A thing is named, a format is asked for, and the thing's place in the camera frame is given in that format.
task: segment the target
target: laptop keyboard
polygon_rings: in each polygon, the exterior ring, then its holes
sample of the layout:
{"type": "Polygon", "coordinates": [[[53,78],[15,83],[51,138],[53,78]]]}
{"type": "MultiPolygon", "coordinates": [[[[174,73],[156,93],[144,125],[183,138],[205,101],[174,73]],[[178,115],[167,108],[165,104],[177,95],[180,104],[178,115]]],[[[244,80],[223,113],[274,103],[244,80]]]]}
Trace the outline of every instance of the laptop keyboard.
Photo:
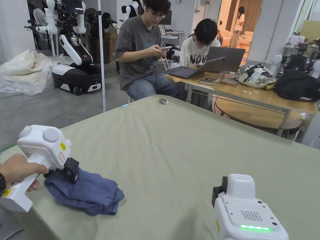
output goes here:
{"type": "Polygon", "coordinates": [[[189,76],[191,75],[195,69],[187,68],[187,69],[179,69],[179,68],[172,68],[168,72],[180,75],[180,76],[189,76]]]}

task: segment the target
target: black backpack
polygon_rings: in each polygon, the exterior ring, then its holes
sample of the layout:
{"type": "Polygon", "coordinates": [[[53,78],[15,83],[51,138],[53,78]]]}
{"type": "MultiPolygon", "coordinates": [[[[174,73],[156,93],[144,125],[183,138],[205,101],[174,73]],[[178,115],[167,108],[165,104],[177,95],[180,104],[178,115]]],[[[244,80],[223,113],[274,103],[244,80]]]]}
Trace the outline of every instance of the black backpack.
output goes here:
{"type": "Polygon", "coordinates": [[[292,69],[285,72],[276,81],[274,91],[284,99],[316,102],[320,99],[320,80],[292,69]]]}

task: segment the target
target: doorway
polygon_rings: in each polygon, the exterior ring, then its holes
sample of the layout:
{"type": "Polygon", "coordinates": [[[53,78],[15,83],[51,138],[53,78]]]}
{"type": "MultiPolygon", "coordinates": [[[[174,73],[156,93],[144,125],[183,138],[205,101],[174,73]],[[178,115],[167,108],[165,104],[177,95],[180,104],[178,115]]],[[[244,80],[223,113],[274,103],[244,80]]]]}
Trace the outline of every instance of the doorway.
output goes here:
{"type": "Polygon", "coordinates": [[[222,47],[229,47],[230,40],[240,14],[239,7],[244,7],[244,23],[237,48],[244,48],[243,62],[248,57],[251,41],[261,11],[262,0],[222,0],[220,14],[218,18],[219,31],[223,36],[222,47]]]}

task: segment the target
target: laptop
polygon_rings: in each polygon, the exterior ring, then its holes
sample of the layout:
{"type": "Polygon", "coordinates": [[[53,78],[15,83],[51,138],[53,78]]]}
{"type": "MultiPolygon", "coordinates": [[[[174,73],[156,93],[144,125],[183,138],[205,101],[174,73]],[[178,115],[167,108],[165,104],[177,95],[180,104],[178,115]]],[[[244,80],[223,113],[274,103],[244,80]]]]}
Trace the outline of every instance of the laptop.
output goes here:
{"type": "Polygon", "coordinates": [[[216,64],[210,72],[238,72],[239,66],[242,62],[245,49],[242,48],[228,48],[228,47],[210,47],[207,60],[223,58],[216,64]]]}
{"type": "Polygon", "coordinates": [[[211,59],[209,61],[206,61],[206,63],[201,65],[198,69],[187,68],[187,67],[177,67],[177,68],[170,68],[168,70],[164,70],[164,72],[172,76],[187,79],[187,78],[199,75],[201,73],[209,72],[211,69],[215,67],[215,65],[217,64],[220,65],[223,59],[224,57],[211,59]]]}

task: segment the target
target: yellow warning label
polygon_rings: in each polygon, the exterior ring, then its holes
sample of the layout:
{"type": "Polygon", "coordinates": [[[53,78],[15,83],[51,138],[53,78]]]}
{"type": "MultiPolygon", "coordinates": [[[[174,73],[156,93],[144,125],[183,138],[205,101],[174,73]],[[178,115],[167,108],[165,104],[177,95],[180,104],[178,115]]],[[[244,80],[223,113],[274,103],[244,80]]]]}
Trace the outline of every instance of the yellow warning label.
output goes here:
{"type": "Polygon", "coordinates": [[[218,233],[219,233],[220,232],[220,225],[219,225],[218,219],[216,220],[216,224],[217,224],[217,229],[218,229],[218,233]]]}
{"type": "Polygon", "coordinates": [[[61,149],[64,151],[64,150],[66,150],[66,145],[64,145],[64,143],[62,142],[61,144],[60,144],[60,147],[61,147],[61,149]]]}
{"type": "Polygon", "coordinates": [[[7,197],[7,196],[9,196],[10,193],[11,193],[11,189],[8,189],[8,190],[6,190],[6,191],[4,192],[3,196],[4,196],[4,197],[7,197]]]}

